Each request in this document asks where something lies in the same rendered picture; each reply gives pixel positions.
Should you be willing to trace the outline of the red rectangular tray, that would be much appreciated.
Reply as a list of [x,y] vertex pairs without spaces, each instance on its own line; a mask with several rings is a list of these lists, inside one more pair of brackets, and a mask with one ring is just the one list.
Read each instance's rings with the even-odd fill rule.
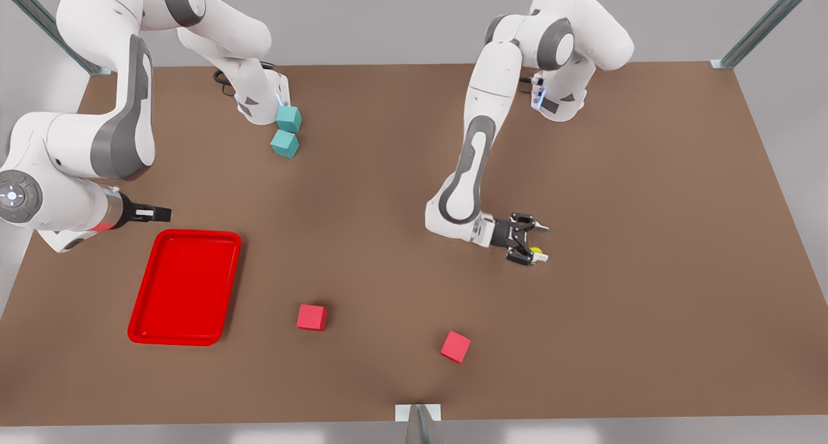
[[242,248],[236,232],[166,229],[154,240],[127,336],[213,346],[222,336]]

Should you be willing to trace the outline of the red cube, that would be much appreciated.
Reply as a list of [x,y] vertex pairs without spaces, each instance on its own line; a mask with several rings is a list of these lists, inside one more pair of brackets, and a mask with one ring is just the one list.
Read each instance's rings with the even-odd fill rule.
[[325,331],[328,309],[322,305],[301,304],[296,326],[304,330]]
[[470,344],[471,340],[469,338],[455,332],[455,330],[450,330],[447,332],[439,353],[450,361],[462,364],[468,353],[468,347],[470,347]]

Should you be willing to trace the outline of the silver frame post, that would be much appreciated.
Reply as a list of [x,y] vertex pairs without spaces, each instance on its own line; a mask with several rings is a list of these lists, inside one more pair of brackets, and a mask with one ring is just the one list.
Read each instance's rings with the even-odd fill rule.
[[41,4],[38,0],[10,0],[21,11],[23,11],[26,16],[28,16],[44,33],[54,41],[68,56],[75,61],[75,63],[79,64],[80,67],[86,70],[87,73],[91,76],[107,76],[112,74],[113,72],[106,67],[98,66],[91,61],[86,60],[85,58],[81,57],[77,52],[71,49],[70,46],[65,42],[65,40],[60,36],[60,33],[57,28],[56,19],[54,19],[53,14],[50,13],[44,5]]
[[395,421],[406,422],[405,444],[446,444],[437,421],[441,405],[395,405]]
[[777,0],[722,58],[710,60],[710,67],[717,71],[735,69],[802,1]]

